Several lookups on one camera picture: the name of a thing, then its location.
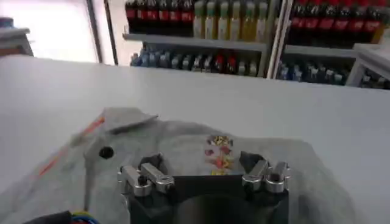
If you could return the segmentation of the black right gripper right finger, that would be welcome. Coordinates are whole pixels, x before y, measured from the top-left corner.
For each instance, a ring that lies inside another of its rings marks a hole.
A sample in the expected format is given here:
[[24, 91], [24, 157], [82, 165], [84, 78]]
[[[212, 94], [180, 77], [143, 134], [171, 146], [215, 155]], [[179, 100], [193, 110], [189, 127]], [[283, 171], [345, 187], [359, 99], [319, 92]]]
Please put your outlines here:
[[290, 167], [287, 162], [280, 161], [274, 166], [259, 154], [242, 151], [239, 162], [245, 174], [242, 185], [249, 192], [267, 191], [281, 194], [289, 188]]

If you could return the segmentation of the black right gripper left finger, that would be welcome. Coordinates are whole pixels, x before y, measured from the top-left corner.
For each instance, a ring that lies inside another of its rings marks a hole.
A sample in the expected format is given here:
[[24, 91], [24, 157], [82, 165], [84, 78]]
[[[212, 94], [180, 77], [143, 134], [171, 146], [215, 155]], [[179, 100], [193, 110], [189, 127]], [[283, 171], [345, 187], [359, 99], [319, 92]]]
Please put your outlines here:
[[145, 156], [137, 167], [121, 166], [118, 170], [118, 182], [124, 195], [147, 197], [152, 191], [168, 195], [175, 191], [174, 177], [163, 172], [161, 153]]

